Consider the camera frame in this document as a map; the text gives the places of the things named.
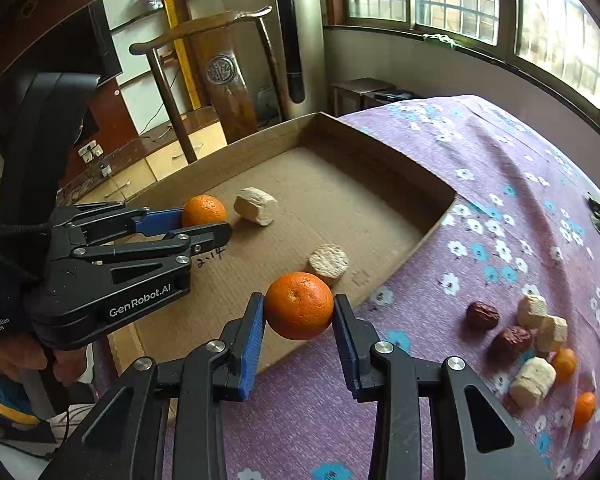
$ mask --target orange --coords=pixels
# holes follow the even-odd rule
[[[282,337],[298,341],[313,339],[331,323],[331,290],[313,274],[284,274],[269,285],[264,298],[264,316]]]
[[[591,392],[581,394],[576,400],[576,409],[573,413],[573,429],[579,430],[591,420],[596,411],[596,396]]]
[[[555,382],[558,384],[568,382],[578,367],[576,352],[570,348],[558,350],[554,358],[551,359],[551,366],[555,368]]]
[[[211,195],[198,195],[187,202],[182,210],[182,227],[226,222],[226,209]]]

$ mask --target tangerine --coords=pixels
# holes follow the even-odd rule
[[[576,400],[576,408],[573,412],[573,429],[579,430],[591,420],[596,411],[596,396],[591,392],[581,394]]]
[[[554,358],[551,359],[551,366],[555,368],[555,382],[558,384],[568,382],[578,367],[576,352],[570,348],[558,350]]]
[[[198,195],[187,202],[182,210],[182,227],[226,222],[226,209],[211,195]]]
[[[290,272],[269,285],[264,316],[282,337],[313,339],[324,332],[333,317],[333,297],[326,283],[308,272]]]

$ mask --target chair backrest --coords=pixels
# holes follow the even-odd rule
[[[197,18],[181,23],[165,34],[145,43],[133,43],[129,52],[135,56],[145,55],[158,85],[158,90],[173,125],[183,152],[189,163],[196,160],[189,137],[185,131],[173,94],[166,81],[157,49],[174,40],[190,37],[200,73],[216,109],[227,142],[234,142],[257,131],[255,110],[249,98],[240,67],[235,57],[231,36],[227,27],[238,22],[254,22],[267,57],[273,86],[278,98],[280,119],[288,120],[286,101],[282,97],[276,60],[273,56],[269,35],[263,17],[271,12],[271,6],[255,12],[228,10],[221,14]]]

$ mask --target floral tablecloth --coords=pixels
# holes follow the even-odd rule
[[[577,478],[600,449],[600,236],[586,194],[596,186],[526,124],[474,96],[431,98],[343,118],[451,184],[458,199],[440,228],[357,311],[411,355],[462,356],[505,405],[509,382],[534,352],[494,369],[462,320],[474,300],[513,324],[516,305],[540,293],[566,318],[579,366],[536,409],[514,418],[557,478]],[[595,390],[598,409],[571,431],[574,402]],[[333,333],[258,377],[248,402],[224,404],[228,478],[366,479],[376,407],[351,399]],[[432,478],[429,411],[421,400],[423,478]]]

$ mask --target metal screw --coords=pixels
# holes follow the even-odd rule
[[[452,370],[464,370],[464,361],[459,357],[450,357],[446,361],[446,365]]]
[[[376,349],[376,352],[380,354],[390,354],[394,351],[394,346],[388,341],[378,341],[374,345],[374,348]]]
[[[145,370],[151,368],[153,365],[154,362],[151,361],[151,358],[149,357],[139,357],[134,362],[134,368],[139,372],[144,372]]]
[[[224,344],[224,341],[220,341],[219,339],[214,339],[206,344],[206,349],[213,354],[220,353],[225,347],[226,345]]]

